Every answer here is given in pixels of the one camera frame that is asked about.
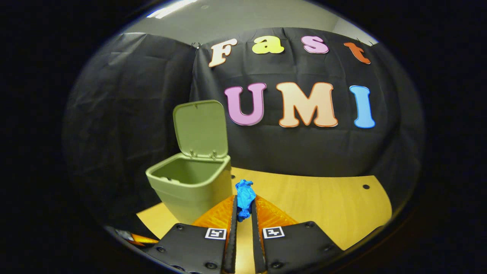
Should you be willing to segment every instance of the green trash bin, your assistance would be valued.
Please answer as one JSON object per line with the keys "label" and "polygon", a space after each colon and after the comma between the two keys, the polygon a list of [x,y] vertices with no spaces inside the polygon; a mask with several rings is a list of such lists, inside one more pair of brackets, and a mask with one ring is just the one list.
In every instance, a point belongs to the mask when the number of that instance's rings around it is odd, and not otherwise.
{"label": "green trash bin", "polygon": [[178,221],[192,224],[232,195],[225,111],[218,101],[205,100],[178,105],[172,116],[181,153],[146,175]]}

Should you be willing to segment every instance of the pink letter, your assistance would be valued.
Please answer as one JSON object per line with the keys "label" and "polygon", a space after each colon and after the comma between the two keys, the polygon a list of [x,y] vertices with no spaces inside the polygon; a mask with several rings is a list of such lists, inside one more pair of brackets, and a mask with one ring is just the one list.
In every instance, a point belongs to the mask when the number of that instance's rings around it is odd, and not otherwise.
{"label": "pink letter", "polygon": [[228,113],[230,118],[236,124],[241,126],[252,126],[257,124],[264,117],[264,89],[267,88],[265,83],[253,83],[248,86],[252,92],[254,111],[252,114],[245,115],[240,108],[240,93],[244,91],[242,87],[231,87],[225,90],[228,98]]}
{"label": "pink letter", "polygon": [[301,42],[303,42],[304,49],[309,53],[327,53],[328,47],[323,44],[323,39],[318,36],[303,36],[301,38]]}

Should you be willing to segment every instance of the wooden table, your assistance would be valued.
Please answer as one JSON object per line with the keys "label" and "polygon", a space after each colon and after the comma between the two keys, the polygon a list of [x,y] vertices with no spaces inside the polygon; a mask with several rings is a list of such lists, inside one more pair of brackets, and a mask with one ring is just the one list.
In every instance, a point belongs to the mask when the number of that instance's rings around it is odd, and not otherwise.
{"label": "wooden table", "polygon": [[[252,189],[257,195],[297,222],[314,221],[343,250],[384,225],[392,215],[389,198],[375,176],[291,176],[235,167],[232,174],[233,185],[241,179],[253,181]],[[179,222],[164,203],[137,216],[160,239]],[[237,226],[236,274],[254,274],[251,218]]]}

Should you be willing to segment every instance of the colorful foam letter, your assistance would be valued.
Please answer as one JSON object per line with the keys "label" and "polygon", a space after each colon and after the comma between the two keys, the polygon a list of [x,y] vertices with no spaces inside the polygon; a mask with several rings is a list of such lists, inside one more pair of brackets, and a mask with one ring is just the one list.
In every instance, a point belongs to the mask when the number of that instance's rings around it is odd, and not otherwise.
{"label": "colorful foam letter", "polygon": [[357,58],[360,62],[370,65],[370,60],[365,58],[362,53],[364,52],[363,49],[357,47],[354,43],[345,43],[344,44],[346,47],[350,48],[352,53],[354,54],[355,58]]}
{"label": "colorful foam letter", "polygon": [[254,111],[252,114],[245,115],[240,108],[240,93],[244,90],[242,87],[231,87],[225,90],[228,98],[228,113],[230,118],[236,124],[241,126],[252,126],[257,124],[264,117],[264,89],[267,88],[265,83],[253,83],[248,86],[252,92]]}
{"label": "colorful foam letter", "polygon": [[304,44],[304,49],[309,53],[327,53],[328,47],[323,44],[323,39],[318,36],[303,36],[301,42]]}
{"label": "colorful foam letter", "polygon": [[284,51],[284,47],[281,46],[281,40],[275,36],[262,36],[256,38],[254,43],[252,51],[257,54],[281,53]]}
{"label": "colorful foam letter", "polygon": [[334,127],[338,125],[332,103],[333,86],[329,83],[315,83],[309,98],[300,87],[293,82],[277,84],[276,88],[282,92],[283,117],[279,120],[282,127],[296,127],[300,121],[294,117],[294,108],[298,111],[305,125],[311,124],[315,110],[317,117],[314,120],[318,127]]}
{"label": "colorful foam letter", "polygon": [[363,86],[351,86],[350,91],[355,94],[355,101],[357,102],[357,119],[354,121],[355,126],[359,128],[374,127],[375,121],[372,119],[369,100],[370,90]]}
{"label": "colorful foam letter", "polygon": [[208,64],[210,68],[214,66],[221,65],[225,63],[226,58],[222,56],[222,54],[225,54],[225,56],[228,56],[232,50],[232,46],[237,44],[237,39],[230,39],[225,42],[221,42],[219,44],[213,45],[211,49],[213,50],[213,56],[211,57],[211,62]]}

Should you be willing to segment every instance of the blue letter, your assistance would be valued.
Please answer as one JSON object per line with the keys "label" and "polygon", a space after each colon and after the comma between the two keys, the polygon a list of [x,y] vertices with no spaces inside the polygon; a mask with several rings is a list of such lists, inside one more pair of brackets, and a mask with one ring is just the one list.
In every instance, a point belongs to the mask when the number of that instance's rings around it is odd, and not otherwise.
{"label": "blue letter", "polygon": [[357,102],[355,126],[359,128],[373,128],[375,122],[372,119],[372,111],[370,110],[370,90],[363,86],[351,86],[350,91],[355,94],[355,101]]}

